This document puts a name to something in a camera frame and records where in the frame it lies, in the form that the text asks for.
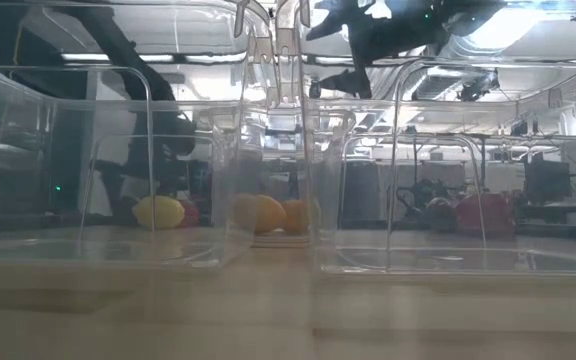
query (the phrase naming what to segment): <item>lemon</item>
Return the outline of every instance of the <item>lemon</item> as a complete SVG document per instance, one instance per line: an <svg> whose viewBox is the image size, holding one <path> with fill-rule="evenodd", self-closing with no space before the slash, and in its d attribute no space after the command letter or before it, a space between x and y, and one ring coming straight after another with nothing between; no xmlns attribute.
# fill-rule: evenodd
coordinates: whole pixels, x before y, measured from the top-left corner
<svg viewBox="0 0 576 360"><path fill-rule="evenodd" d="M147 196L133 206L132 213L137 218L139 225L150 229L152 225L152 198ZM172 229L184 219L184 207L177 201L167 196L155 196L155 229Z"/></svg>

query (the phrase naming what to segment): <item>fluorescent light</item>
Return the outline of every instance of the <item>fluorescent light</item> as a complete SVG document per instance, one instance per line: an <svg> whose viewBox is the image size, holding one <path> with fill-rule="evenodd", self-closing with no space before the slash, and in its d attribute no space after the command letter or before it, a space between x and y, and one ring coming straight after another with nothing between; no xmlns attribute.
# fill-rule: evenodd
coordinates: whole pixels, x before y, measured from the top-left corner
<svg viewBox="0 0 576 360"><path fill-rule="evenodd" d="M503 9L465 38L476 49L505 49L541 21L539 10Z"/></svg>
<svg viewBox="0 0 576 360"><path fill-rule="evenodd" d="M186 56L186 59L188 59L188 61L196 63L206 63L206 64L212 64L217 62L237 63L242 62L246 59L246 53L241 52L232 55L188 55Z"/></svg>
<svg viewBox="0 0 576 360"><path fill-rule="evenodd" d="M352 59L348 57L318 56L316 62L322 65L343 65L352 63Z"/></svg>
<svg viewBox="0 0 576 360"><path fill-rule="evenodd" d="M66 61L110 61L105 54L61 54ZM172 55L139 55L145 62L173 62Z"/></svg>

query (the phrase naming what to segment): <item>red object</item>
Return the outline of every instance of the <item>red object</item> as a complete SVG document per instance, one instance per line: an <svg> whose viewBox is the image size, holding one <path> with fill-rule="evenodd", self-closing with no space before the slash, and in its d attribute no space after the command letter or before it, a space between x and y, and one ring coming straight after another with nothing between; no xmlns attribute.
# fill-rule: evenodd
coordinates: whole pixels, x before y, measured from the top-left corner
<svg viewBox="0 0 576 360"><path fill-rule="evenodd" d="M177 227L185 228L199 225L199 209L188 200L179 200L181 206L184 207L184 219L177 225Z"/></svg>
<svg viewBox="0 0 576 360"><path fill-rule="evenodd" d="M515 220L509 198L494 193L483 193L480 196L486 237L512 237L515 232ZM481 213L477 195L468 196L460 201L455 207L458 231L482 236Z"/></svg>

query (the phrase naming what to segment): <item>table surface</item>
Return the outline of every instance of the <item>table surface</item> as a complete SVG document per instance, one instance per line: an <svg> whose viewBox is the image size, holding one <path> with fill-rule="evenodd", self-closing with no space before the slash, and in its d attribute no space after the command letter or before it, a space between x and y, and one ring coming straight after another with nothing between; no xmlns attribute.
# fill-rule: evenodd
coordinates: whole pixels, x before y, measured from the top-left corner
<svg viewBox="0 0 576 360"><path fill-rule="evenodd" d="M0 359L576 359L576 281L309 264L308 249L251 249L192 276L0 266Z"/></svg>

